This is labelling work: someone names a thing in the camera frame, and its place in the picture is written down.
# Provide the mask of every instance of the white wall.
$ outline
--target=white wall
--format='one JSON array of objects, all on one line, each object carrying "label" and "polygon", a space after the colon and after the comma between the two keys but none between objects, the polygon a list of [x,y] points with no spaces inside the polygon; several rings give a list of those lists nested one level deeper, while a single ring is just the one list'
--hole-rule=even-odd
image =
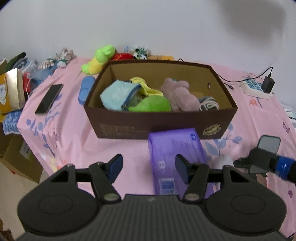
[{"label": "white wall", "polygon": [[274,91],[296,108],[295,11],[292,0],[11,0],[0,12],[0,57],[25,51],[43,61],[65,45],[92,57],[135,42],[255,73],[273,64]]}]

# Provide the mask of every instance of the paper bag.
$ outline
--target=paper bag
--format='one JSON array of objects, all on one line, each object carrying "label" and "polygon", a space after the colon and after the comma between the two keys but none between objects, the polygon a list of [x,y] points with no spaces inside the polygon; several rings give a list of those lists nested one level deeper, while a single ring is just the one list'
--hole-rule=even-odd
[{"label": "paper bag", "polygon": [[12,69],[0,76],[0,113],[5,114],[25,106],[22,71]]}]

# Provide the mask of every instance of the pink plush toy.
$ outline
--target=pink plush toy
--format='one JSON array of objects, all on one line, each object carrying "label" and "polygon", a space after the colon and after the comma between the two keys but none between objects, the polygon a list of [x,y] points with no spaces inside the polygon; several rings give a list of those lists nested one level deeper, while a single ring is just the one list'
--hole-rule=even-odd
[{"label": "pink plush toy", "polygon": [[199,111],[200,102],[194,95],[190,94],[188,88],[187,81],[173,81],[171,78],[166,78],[160,91],[170,101],[173,111]]}]

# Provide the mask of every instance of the zipper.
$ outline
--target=zipper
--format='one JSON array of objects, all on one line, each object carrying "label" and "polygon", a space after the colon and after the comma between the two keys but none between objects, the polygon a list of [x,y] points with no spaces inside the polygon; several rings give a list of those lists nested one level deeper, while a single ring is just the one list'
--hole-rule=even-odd
[{"label": "zipper", "polygon": [[123,111],[127,111],[128,110],[128,104],[130,103],[131,99],[137,94],[137,92],[142,88],[142,86],[140,84],[138,84],[137,86],[134,87],[134,89],[129,93],[128,97],[126,98],[126,100],[124,101],[124,103],[122,104],[121,108]]}]

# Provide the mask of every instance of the power adapter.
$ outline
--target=power adapter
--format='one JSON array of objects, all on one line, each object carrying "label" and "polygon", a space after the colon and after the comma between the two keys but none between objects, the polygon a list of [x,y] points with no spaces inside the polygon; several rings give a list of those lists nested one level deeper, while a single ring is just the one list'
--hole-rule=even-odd
[{"label": "power adapter", "polygon": [[271,92],[273,86],[274,86],[274,80],[270,76],[268,76],[268,77],[266,76],[264,78],[262,85],[261,85],[261,89],[263,90],[264,93],[269,94]]}]

